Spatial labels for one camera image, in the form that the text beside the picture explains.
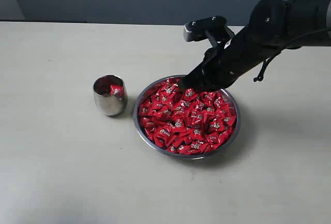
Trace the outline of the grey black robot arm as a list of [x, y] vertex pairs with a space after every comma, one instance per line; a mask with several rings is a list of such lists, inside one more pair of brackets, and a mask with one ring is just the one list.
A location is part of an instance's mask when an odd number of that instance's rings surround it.
[[260, 0], [238, 33], [222, 16], [185, 24], [187, 42], [209, 40], [202, 62], [179, 81], [183, 90], [213, 92], [230, 87], [261, 65], [256, 82], [283, 50], [330, 46], [330, 0]]

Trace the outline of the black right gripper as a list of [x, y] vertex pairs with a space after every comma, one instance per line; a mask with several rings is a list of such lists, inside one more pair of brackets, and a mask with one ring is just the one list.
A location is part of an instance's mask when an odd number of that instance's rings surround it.
[[215, 92], [230, 87], [243, 74], [271, 57], [277, 46], [265, 45], [252, 39], [245, 27], [229, 45], [223, 46], [205, 65], [196, 66], [178, 82], [178, 88], [196, 93]]

